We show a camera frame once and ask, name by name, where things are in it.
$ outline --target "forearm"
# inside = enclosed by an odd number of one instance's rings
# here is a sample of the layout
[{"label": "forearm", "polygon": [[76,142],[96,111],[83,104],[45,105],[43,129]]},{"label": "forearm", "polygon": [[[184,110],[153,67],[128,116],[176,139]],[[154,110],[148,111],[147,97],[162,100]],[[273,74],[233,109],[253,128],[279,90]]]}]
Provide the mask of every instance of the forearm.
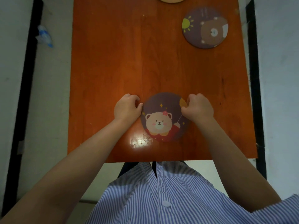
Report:
[{"label": "forearm", "polygon": [[12,208],[3,221],[16,219],[15,213],[24,219],[32,219],[27,216],[34,216],[32,211],[35,210],[44,218],[50,214],[43,223],[50,223],[51,218],[56,223],[64,222],[126,130],[124,124],[112,121],[82,143],[53,167]]},{"label": "forearm", "polygon": [[221,182],[234,202],[252,212],[281,201],[214,118],[196,124],[207,140]]}]

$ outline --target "person's right arm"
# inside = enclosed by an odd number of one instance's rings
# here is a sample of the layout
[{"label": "person's right arm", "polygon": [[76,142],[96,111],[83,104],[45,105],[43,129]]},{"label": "person's right arm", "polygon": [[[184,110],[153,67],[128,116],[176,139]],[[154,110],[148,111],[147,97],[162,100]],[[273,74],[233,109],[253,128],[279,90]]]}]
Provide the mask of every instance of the person's right arm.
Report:
[{"label": "person's right arm", "polygon": [[183,116],[193,121],[207,140],[221,182],[230,197],[249,212],[281,202],[280,197],[226,135],[202,94],[190,94]]}]

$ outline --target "person's left hand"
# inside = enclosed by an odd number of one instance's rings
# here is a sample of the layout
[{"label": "person's left hand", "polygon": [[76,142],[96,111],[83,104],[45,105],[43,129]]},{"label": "person's left hand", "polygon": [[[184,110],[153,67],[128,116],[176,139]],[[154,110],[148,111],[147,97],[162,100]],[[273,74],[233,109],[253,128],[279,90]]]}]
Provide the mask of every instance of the person's left hand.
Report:
[{"label": "person's left hand", "polygon": [[125,94],[115,105],[114,119],[120,120],[130,127],[141,114],[143,104],[135,106],[135,102],[139,100],[137,95]]}]

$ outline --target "shirt sleeve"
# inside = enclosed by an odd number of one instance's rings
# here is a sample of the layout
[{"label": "shirt sleeve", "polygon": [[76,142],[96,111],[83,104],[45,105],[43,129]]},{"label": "shirt sleeve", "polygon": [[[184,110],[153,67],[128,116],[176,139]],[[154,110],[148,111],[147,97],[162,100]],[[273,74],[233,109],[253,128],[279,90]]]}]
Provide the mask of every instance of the shirt sleeve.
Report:
[{"label": "shirt sleeve", "polygon": [[299,196],[293,195],[252,214],[266,224],[299,223]]}]

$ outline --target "tile floor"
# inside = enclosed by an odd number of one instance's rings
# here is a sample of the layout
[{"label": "tile floor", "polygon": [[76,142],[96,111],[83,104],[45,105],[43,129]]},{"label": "tile floor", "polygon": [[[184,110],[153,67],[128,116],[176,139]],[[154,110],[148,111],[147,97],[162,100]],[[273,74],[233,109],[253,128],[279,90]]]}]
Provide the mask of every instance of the tile floor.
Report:
[{"label": "tile floor", "polygon": [[[18,198],[67,155],[73,0],[43,1],[42,25],[50,32],[54,48],[39,44],[37,49]],[[239,6],[248,63],[247,1],[239,0]],[[200,172],[216,189],[226,193],[213,161],[186,163]],[[98,201],[107,185],[116,179],[122,165],[104,164],[82,200]]]}]

